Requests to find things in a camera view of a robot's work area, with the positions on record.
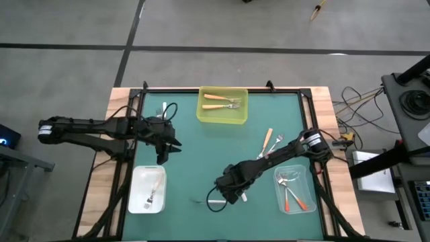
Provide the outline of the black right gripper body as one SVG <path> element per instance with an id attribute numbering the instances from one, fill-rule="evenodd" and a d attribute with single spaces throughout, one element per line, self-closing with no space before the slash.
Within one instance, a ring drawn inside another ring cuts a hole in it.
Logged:
<path id="1" fill-rule="evenodd" d="M 228 166 L 216 179 L 216 189 L 230 204 L 234 204 L 251 184 L 251 180 L 244 179 L 235 166 Z"/>

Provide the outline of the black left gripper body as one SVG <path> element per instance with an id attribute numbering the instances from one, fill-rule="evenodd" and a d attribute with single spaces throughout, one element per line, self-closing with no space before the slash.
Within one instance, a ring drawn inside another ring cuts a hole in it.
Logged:
<path id="1" fill-rule="evenodd" d="M 169 120 L 158 117 L 148 117 L 142 120 L 142 140 L 155 145 L 156 143 L 169 144 L 166 142 L 167 131 L 173 129 Z"/>

